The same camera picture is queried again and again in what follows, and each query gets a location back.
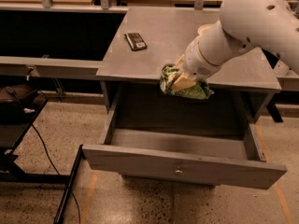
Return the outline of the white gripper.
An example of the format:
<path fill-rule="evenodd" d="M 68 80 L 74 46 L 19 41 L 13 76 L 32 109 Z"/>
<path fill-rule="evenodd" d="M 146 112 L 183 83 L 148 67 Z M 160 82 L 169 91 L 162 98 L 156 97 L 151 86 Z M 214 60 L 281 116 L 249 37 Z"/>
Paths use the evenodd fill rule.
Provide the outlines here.
<path fill-rule="evenodd" d="M 183 68 L 188 74 L 182 73 L 170 89 L 172 91 L 188 89 L 196 84 L 194 77 L 208 78 L 217 73 L 224 64 L 220 48 L 221 46 L 215 37 L 197 36 L 174 65 L 174 68 L 179 69 L 183 64 Z"/>

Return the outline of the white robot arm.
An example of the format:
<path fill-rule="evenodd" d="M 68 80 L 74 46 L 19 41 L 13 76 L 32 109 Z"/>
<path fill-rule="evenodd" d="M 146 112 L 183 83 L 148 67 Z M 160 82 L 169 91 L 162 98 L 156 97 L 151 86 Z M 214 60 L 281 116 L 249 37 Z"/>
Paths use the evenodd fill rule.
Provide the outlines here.
<path fill-rule="evenodd" d="M 259 47 L 299 72 L 299 20 L 284 0 L 223 0 L 217 22 L 186 48 L 170 86 L 188 89 L 236 56 Z"/>

